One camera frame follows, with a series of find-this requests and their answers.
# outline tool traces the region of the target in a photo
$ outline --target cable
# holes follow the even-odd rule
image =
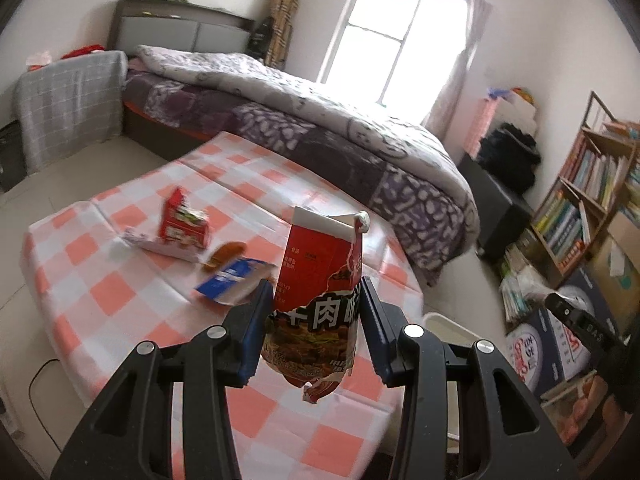
[[[33,455],[23,447],[18,446],[17,444],[16,444],[16,447],[27,457],[27,462],[31,464],[31,467],[33,467],[40,476],[42,476],[43,478],[46,478],[47,475],[44,473],[44,471],[42,470],[42,468],[40,467],[40,464],[38,464],[36,459],[34,459]]]
[[[53,363],[53,362],[60,362],[60,359],[49,359],[48,361],[46,361],[40,368],[39,370],[36,372],[36,374],[33,376],[33,378],[31,379],[31,382],[29,383],[29,389],[28,389],[28,394],[29,394],[29,402],[31,403],[31,409],[33,410],[33,413],[36,414],[36,417],[38,418],[38,422],[40,423],[40,425],[42,426],[42,429],[45,431],[45,433],[47,433],[47,435],[49,435],[49,438],[51,439],[51,441],[53,442],[53,445],[56,446],[56,449],[58,450],[58,452],[62,453],[62,448],[58,445],[58,443],[56,442],[56,439],[53,438],[51,436],[51,434],[49,433],[49,430],[45,427],[42,419],[40,418],[40,415],[38,415],[38,412],[36,410],[36,407],[33,405],[33,398],[31,398],[31,387],[33,386],[33,383],[35,382],[35,380],[38,378],[38,376],[40,375],[41,371],[44,370],[44,368],[47,367],[47,365]]]

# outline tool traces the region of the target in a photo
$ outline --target floor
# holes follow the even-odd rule
[[[36,371],[55,354],[18,268],[22,235],[31,223],[162,164],[158,156],[119,137],[89,146],[0,196],[0,387],[7,391],[24,433],[18,444],[47,476],[58,451],[31,409],[27,392]],[[448,264],[438,285],[426,290],[425,312],[440,312],[504,351],[504,316],[497,287],[491,270],[469,252]],[[43,370],[32,393],[44,425],[62,447],[84,406],[60,364]]]

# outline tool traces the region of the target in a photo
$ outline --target black bag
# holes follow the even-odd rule
[[[503,123],[480,141],[476,162],[512,191],[523,194],[536,183],[542,159],[536,141],[513,124]]]
[[[254,59],[264,59],[267,56],[273,37],[273,23],[274,19],[271,16],[262,21],[249,38],[245,54]]]

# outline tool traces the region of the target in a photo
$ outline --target purple patterned bedsheet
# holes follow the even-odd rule
[[[129,70],[122,98],[167,126],[212,138],[228,131],[323,177],[393,226],[430,285],[468,248],[465,215],[449,196],[325,128],[240,96],[137,70]]]

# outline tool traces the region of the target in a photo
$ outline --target headboard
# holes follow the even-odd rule
[[[108,50],[135,55],[139,44],[187,52],[244,52],[254,20],[183,0],[119,0]]]

